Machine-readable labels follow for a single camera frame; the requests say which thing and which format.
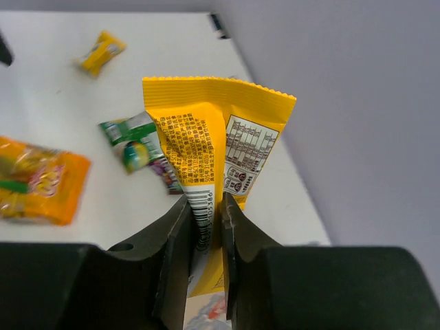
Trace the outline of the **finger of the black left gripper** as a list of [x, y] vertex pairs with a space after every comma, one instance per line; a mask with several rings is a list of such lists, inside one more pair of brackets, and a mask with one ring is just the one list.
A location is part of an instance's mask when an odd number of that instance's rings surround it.
[[3, 35], [0, 34], [0, 62], [6, 66], [11, 66], [14, 57]]

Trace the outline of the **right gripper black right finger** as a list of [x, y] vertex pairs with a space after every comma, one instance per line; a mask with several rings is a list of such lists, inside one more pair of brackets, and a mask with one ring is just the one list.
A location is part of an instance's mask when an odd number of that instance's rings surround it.
[[404, 248], [283, 246], [228, 193], [221, 235], [233, 329], [439, 328], [439, 303]]

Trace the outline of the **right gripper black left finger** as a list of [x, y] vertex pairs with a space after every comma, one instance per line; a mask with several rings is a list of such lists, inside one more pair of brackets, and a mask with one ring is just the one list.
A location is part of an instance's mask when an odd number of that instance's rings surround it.
[[162, 217], [102, 250], [88, 243], [2, 243], [2, 329], [181, 329], [193, 214]]

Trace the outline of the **yellow snack bar wrapper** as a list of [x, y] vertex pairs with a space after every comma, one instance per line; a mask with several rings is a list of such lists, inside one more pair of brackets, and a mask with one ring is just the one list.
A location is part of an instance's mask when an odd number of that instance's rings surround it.
[[236, 329], [282, 329], [279, 245], [243, 214], [296, 104], [233, 78], [150, 77], [144, 106], [192, 210], [188, 295], [223, 290]]

